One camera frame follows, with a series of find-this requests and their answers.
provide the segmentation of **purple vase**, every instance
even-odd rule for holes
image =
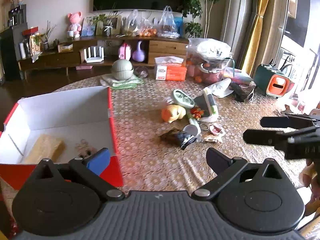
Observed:
[[[132,58],[135,60],[135,61],[138,61],[138,62],[142,62],[144,61],[144,59],[146,58],[146,54],[144,53],[143,50],[140,49],[140,44],[141,44],[142,41],[138,41],[138,44],[137,44],[137,50],[133,52],[132,54]]]

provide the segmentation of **white router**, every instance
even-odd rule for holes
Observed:
[[[88,49],[84,49],[84,60],[86,61],[86,63],[94,63],[94,62],[102,62],[104,59],[104,55],[103,55],[103,47],[99,47],[99,57],[97,57],[96,54],[96,47],[93,47],[93,57],[91,57],[91,51],[90,51],[90,47]]]

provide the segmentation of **open box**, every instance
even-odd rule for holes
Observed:
[[[40,134],[62,138],[65,148],[57,163],[78,157],[81,140],[110,152],[110,163],[100,175],[115,187],[123,185],[117,158],[111,89],[90,87],[20,99],[0,132],[0,177],[19,190],[35,164],[21,164]]]

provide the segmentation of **orange tissue box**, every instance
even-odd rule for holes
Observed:
[[[155,58],[156,80],[185,81],[187,68],[183,61],[175,56]]]

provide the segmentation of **green towel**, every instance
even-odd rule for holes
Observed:
[[[138,78],[136,75],[132,75],[127,80],[117,80],[113,77],[112,74],[104,74],[100,78],[100,84],[102,86],[109,86],[112,89],[132,89],[135,88],[138,84],[143,84],[143,80]]]

